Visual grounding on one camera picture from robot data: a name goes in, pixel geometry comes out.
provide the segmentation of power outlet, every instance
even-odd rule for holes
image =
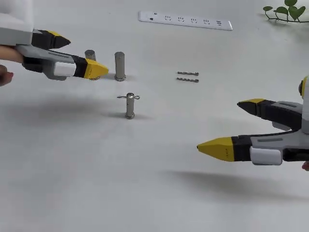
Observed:
[[[161,23],[181,25],[196,28],[233,30],[230,21],[209,19],[205,17],[191,17],[175,14],[163,14],[158,12],[140,11],[139,21],[149,23]]]

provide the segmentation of robotic arm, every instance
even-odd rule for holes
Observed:
[[[254,165],[281,165],[283,161],[309,161],[309,80],[299,85],[303,104],[252,99],[238,106],[251,115],[269,120],[285,132],[218,138],[197,146],[219,160],[251,161]]]
[[[61,81],[69,76],[95,79],[108,73],[96,61],[51,51],[70,41],[56,32],[34,29],[32,11],[32,0],[0,0],[0,44],[20,53],[25,69]]]

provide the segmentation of plant stem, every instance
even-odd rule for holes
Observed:
[[[285,20],[285,19],[281,19],[281,18],[278,18],[278,17],[277,18],[271,18],[266,14],[266,12],[265,12],[265,15],[266,15],[268,20],[278,20],[278,21],[291,22],[291,23],[309,23],[309,21],[300,21],[299,19],[298,19],[298,21],[292,21],[292,20],[289,20],[289,19]]]

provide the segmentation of yellow fingertip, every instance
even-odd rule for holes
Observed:
[[[231,137],[214,139],[197,145],[199,152],[218,160],[234,162],[234,147]]]
[[[243,102],[251,102],[251,103],[255,103],[258,104],[262,101],[264,101],[265,99],[262,98],[254,98],[254,99],[250,99],[250,100],[245,100],[245,101],[240,101],[239,103],[243,103]]]
[[[94,79],[97,78],[99,76],[103,76],[108,74],[108,68],[105,67],[102,64],[99,64],[98,62],[91,60],[91,59],[86,59],[87,61],[87,68],[86,68],[86,72],[84,75],[84,78],[86,79]]]

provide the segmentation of white surface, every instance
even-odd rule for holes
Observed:
[[[76,71],[76,64],[69,64],[63,62],[56,62],[54,68],[55,76],[74,76]]]
[[[233,30],[230,21],[227,20],[196,16],[184,16],[182,14],[159,13],[152,11],[140,11],[139,21],[148,23],[188,26],[195,28]]]
[[[0,28],[32,32],[32,0],[0,0]]]
[[[276,149],[262,149],[250,147],[250,158],[252,163],[265,165],[281,165],[282,154]]]
[[[59,51],[94,49],[111,74],[61,82],[2,63],[15,77],[0,88],[1,232],[307,230],[301,162],[227,163],[196,149],[279,131],[237,107],[241,100],[302,102],[308,26],[262,15],[283,1],[34,3],[37,29],[71,39]],[[234,30],[141,23],[140,9],[227,18]],[[113,78],[117,51],[126,55],[124,82]],[[200,82],[177,81],[177,71],[199,72]],[[140,95],[133,120],[116,98],[128,92]]]

